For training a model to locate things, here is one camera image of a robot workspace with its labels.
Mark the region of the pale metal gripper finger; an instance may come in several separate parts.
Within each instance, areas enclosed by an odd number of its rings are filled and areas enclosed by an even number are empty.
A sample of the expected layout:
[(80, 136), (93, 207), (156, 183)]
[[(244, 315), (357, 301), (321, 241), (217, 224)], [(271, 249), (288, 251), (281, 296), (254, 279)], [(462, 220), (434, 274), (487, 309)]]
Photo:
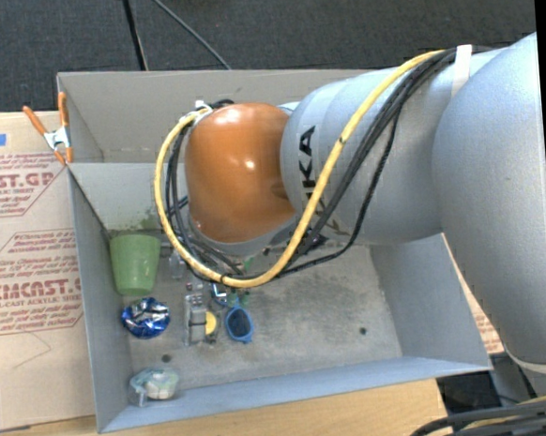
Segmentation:
[(187, 346), (190, 346), (195, 343), (196, 341), (196, 335), (194, 333), (194, 324), (192, 322), (192, 294), (185, 294), (184, 295), (184, 340), (185, 344)]
[(195, 299), (194, 311), (195, 311), (196, 333), (201, 339), (201, 341), (205, 342), (207, 337), (207, 333), (206, 333), (207, 303), (202, 293), (197, 293), (194, 299)]

